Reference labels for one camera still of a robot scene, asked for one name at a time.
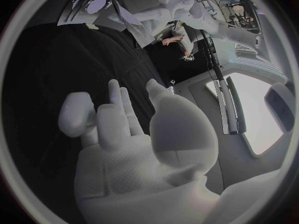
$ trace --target bright window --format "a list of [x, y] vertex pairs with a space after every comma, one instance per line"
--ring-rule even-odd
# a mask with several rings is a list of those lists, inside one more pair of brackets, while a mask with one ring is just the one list
[[[264, 96], [271, 85], [239, 73], [230, 76], [244, 111], [247, 127], [247, 132], [244, 134], [254, 153], [261, 154], [283, 134], [264, 102]], [[208, 83], [207, 87], [216, 94], [213, 82]]]

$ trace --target window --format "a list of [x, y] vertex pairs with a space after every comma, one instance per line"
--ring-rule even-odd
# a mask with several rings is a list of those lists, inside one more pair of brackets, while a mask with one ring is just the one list
[[[254, 153], [261, 154], [283, 134], [264, 102], [264, 96], [271, 85], [239, 73], [230, 76], [244, 111], [247, 126], [247, 132], [244, 134]], [[208, 83], [207, 87], [216, 94], [213, 82]]]

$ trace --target cable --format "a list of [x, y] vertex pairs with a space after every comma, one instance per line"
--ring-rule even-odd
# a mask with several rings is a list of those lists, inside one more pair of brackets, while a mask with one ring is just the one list
[[[196, 36], [196, 40], [197, 40], [197, 45], [198, 45], [198, 37], [197, 37], [197, 33], [196, 33], [196, 31], [195, 31], [195, 29], [193, 28], [193, 27], [191, 27], [192, 28], [192, 30], [194, 31], [194, 33], [195, 33], [195, 36]], [[206, 56], [206, 54], [205, 54], [205, 52], [204, 52], [204, 46], [203, 46], [203, 44], [200, 44], [201, 46], [202, 46], [202, 52], [203, 52], [203, 54], [204, 54], [204, 56], [205, 56], [205, 58], [206, 58], [206, 60], [207, 60], [207, 69], [208, 69], [208, 72], [209, 72], [209, 74], [210, 74], [210, 77], [211, 77], [211, 79], [212, 80], [214, 80], [214, 81], [216, 81], [213, 77], [212, 77], [212, 75], [211, 75], [211, 73], [210, 73], [210, 70], [209, 70], [209, 59], [207, 58], [207, 56]]]

